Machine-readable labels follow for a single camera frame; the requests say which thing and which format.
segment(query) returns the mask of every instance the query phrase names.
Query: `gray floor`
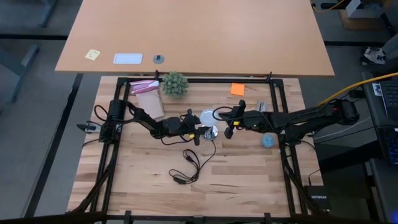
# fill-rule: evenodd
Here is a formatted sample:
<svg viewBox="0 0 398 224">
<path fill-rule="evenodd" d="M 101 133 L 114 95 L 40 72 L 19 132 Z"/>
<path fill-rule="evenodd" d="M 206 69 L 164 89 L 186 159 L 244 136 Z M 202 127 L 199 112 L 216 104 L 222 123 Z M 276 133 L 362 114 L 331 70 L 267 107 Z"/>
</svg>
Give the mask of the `gray floor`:
<svg viewBox="0 0 398 224">
<path fill-rule="evenodd" d="M 81 0 L 59 0 L 46 29 L 37 23 L 42 9 L 40 1 L 6 0 L 0 1 L 0 33 L 67 35 L 79 10 Z M 390 19 L 398 24 L 398 13 L 389 12 Z M 324 40 L 339 41 L 387 41 L 388 33 L 353 32 L 344 29 L 337 12 L 316 14 Z M 40 52 L 34 59 L 29 74 L 24 79 L 19 99 L 7 105 L 0 115 L 0 219 L 21 217 L 26 209 L 32 188 L 37 181 L 44 158 L 49 149 L 55 128 L 67 96 L 71 90 L 75 74 L 56 74 L 59 55 L 64 41 L 46 40 L 0 40 L 0 47 L 10 54 L 22 58 L 30 44 L 39 44 Z M 366 69 L 358 62 L 359 47 L 327 47 L 335 78 L 301 78 L 300 84 L 307 107 L 316 105 L 330 94 L 359 81 L 360 73 Z M 15 77 L 0 65 L 0 102 L 15 84 Z M 85 122 L 91 113 L 93 100 L 98 89 L 99 76 L 85 75 L 76 102 L 55 158 L 50 177 L 45 186 L 36 215 L 63 213 L 67 207 L 72 189 L 78 158 L 81 153 L 84 134 L 76 128 L 77 123 Z M 369 116 L 365 101 L 357 103 L 361 120 Z M 372 126 L 364 122 L 345 134 Z M 346 127 L 331 126 L 320 131 L 315 137 L 340 131 Z M 330 156 L 327 147 L 354 147 L 375 138 L 373 131 L 364 131 L 349 138 L 328 142 L 320 151 L 320 157 Z M 335 214 L 341 217 L 367 218 L 364 202 L 353 186 L 361 185 L 362 177 L 358 168 L 324 176 L 326 186 L 333 195 L 331 204 Z M 339 195 L 341 188 L 347 192 Z"/>
</svg>

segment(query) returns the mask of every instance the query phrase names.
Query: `small potted plant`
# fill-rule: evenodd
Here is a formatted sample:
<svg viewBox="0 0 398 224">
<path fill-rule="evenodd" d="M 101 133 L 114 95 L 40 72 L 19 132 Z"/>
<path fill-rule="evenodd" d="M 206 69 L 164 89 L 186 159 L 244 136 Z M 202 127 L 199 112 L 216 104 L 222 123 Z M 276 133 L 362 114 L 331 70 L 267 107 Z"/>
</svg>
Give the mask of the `small potted plant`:
<svg viewBox="0 0 398 224">
<path fill-rule="evenodd" d="M 178 99 L 181 98 L 188 88 L 188 80 L 177 72 L 170 72 L 163 78 L 163 91 L 167 96 Z"/>
</svg>

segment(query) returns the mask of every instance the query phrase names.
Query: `wooden desk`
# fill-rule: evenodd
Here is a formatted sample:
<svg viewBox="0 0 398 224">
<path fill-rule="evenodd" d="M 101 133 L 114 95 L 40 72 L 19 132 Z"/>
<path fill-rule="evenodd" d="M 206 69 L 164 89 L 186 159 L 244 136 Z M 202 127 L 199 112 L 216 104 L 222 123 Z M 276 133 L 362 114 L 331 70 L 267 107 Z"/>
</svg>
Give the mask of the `wooden desk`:
<svg viewBox="0 0 398 224">
<path fill-rule="evenodd" d="M 117 79 L 101 79 L 96 105 L 108 108 Z M 289 111 L 304 109 L 299 81 L 288 78 L 284 79 L 284 84 Z M 269 85 L 247 84 L 244 97 L 230 95 L 230 88 L 231 84 L 227 83 L 191 83 L 188 95 L 182 100 L 172 100 L 161 94 L 165 118 L 184 114 L 189 108 L 199 115 L 203 109 L 237 105 L 240 99 L 246 101 L 247 110 L 254 109 L 256 101 L 262 99 L 270 104 L 267 110 L 272 111 Z M 136 103 L 135 96 L 130 96 L 129 101 Z M 91 120 L 102 123 L 95 115 Z M 251 131 L 236 131 L 232 139 L 226 139 L 223 135 L 226 124 L 219 122 L 217 127 L 220 131 L 215 140 L 216 155 L 200 172 L 197 182 L 178 185 L 169 176 L 170 169 L 187 174 L 194 172 L 192 165 L 183 159 L 182 151 L 186 148 L 194 150 L 203 162 L 213 153 L 212 143 L 201 139 L 200 146 L 194 146 L 192 142 L 164 146 L 160 140 L 152 139 L 139 124 L 125 125 L 108 213 L 123 215 L 125 210 L 131 210 L 134 215 L 261 217 L 264 212 L 269 212 L 272 217 L 288 217 L 278 145 L 272 149 L 262 147 L 262 135 Z M 89 134 L 86 141 L 96 138 L 98 135 Z M 83 148 L 69 210 L 75 208 L 94 185 L 101 151 L 102 143 L 99 142 Z M 305 184 L 308 175 L 319 169 L 317 155 L 307 144 L 297 146 L 297 155 Z M 319 172 L 311 178 L 313 184 L 322 184 Z"/>
<path fill-rule="evenodd" d="M 90 49 L 101 54 L 85 58 Z M 140 65 L 115 65 L 140 53 Z M 164 63 L 155 64 L 155 55 Z M 84 0 L 56 71 L 333 76 L 309 0 Z"/>
</svg>

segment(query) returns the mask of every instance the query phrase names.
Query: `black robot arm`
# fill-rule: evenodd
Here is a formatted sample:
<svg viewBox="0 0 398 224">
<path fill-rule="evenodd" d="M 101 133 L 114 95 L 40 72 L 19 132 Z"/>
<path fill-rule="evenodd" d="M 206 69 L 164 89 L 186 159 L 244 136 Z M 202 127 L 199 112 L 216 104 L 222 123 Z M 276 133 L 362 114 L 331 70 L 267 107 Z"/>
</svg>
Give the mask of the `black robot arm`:
<svg viewBox="0 0 398 224">
<path fill-rule="evenodd" d="M 285 131 L 285 140 L 298 144 L 312 131 L 332 124 L 352 125 L 359 119 L 355 105 L 348 100 L 333 100 L 325 105 L 296 111 L 293 113 L 244 111 L 246 103 L 239 102 L 231 111 L 219 113 L 220 121 L 226 121 L 228 128 L 224 134 L 230 139 L 233 129 L 246 129 L 258 133 L 281 133 Z"/>
<path fill-rule="evenodd" d="M 128 111 L 133 116 L 132 119 L 123 120 L 124 112 Z M 182 136 L 184 134 L 193 134 L 195 145 L 199 145 L 199 137 L 204 134 L 208 127 L 195 128 L 196 124 L 200 124 L 197 116 L 192 115 L 189 109 L 185 115 L 180 117 L 170 117 L 161 121 L 151 118 L 143 109 L 134 106 L 131 102 L 123 100 L 112 100 L 109 104 L 109 112 L 106 121 L 101 126 L 99 134 L 100 142 L 114 143 L 119 139 L 120 126 L 135 122 L 141 124 L 148 129 L 150 135 L 155 139 L 164 137 Z"/>
</svg>

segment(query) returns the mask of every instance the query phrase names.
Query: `blue ball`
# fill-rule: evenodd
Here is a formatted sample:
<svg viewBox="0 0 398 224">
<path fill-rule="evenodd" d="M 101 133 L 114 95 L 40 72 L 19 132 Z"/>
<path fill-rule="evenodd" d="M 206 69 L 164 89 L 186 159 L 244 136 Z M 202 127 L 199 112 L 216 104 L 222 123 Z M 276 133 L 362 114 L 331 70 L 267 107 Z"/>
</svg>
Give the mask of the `blue ball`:
<svg viewBox="0 0 398 224">
<path fill-rule="evenodd" d="M 264 147 L 272 147 L 275 144 L 274 138 L 270 134 L 265 134 L 264 137 L 262 137 L 261 144 Z"/>
</svg>

